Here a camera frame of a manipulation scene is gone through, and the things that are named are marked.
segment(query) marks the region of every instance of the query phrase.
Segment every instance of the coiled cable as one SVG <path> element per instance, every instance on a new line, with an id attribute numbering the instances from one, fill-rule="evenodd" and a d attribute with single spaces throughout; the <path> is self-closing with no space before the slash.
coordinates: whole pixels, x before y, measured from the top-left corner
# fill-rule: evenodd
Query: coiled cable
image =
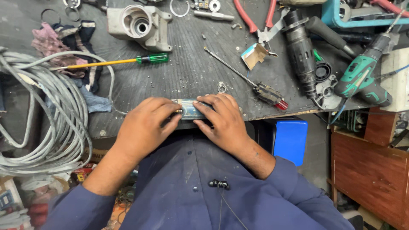
<path id="1" fill-rule="evenodd" d="M 27 144 L 34 113 L 34 100 L 40 104 L 49 120 L 47 134 L 31 153 L 18 158 L 6 158 L 0 154 L 0 174 L 12 176 L 56 174 L 83 167 L 91 159 L 92 142 L 87 132 L 88 109 L 85 99 L 69 77 L 57 71 L 49 71 L 51 66 L 46 63 L 55 57 L 69 54 L 90 56 L 105 62 L 97 55 L 81 51 L 60 52 L 43 59 L 37 59 L 27 54 L 8 52 L 6 48 L 0 47 L 0 72 L 13 75 L 30 92 L 26 133 L 22 144 L 18 144 L 0 124 L 0 131 L 4 137 L 17 148 L 22 148 Z M 112 89 L 115 74 L 111 66 L 108 65 L 107 68 L 111 74 L 109 100 L 117 112 L 126 115 L 125 112 L 117 110 L 113 105 Z M 54 114 L 34 90 L 34 86 L 26 83 L 22 75 L 29 77 L 41 87 L 56 107 Z M 88 158 L 83 164 L 76 165 L 74 163 L 80 160 L 84 154 L 85 140 L 90 149 Z"/>

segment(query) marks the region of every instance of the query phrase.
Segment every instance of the blue stool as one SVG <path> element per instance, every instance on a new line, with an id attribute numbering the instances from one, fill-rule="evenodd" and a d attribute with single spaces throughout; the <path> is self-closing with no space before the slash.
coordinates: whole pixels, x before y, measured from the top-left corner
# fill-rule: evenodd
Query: blue stool
<path id="1" fill-rule="evenodd" d="M 273 156 L 280 156 L 300 166 L 303 164 L 308 123 L 297 117 L 257 120 L 255 141 Z"/>

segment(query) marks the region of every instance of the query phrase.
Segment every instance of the black handle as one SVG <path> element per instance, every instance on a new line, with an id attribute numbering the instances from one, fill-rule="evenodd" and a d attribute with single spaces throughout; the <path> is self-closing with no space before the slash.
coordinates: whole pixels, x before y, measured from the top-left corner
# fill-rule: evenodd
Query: black handle
<path id="1" fill-rule="evenodd" d="M 317 16 L 309 19 L 309 21 L 306 23 L 306 28 L 310 32 L 322 37 L 329 44 L 335 46 L 339 50 L 346 45 L 346 41 L 344 41 L 341 36 L 323 23 Z"/>

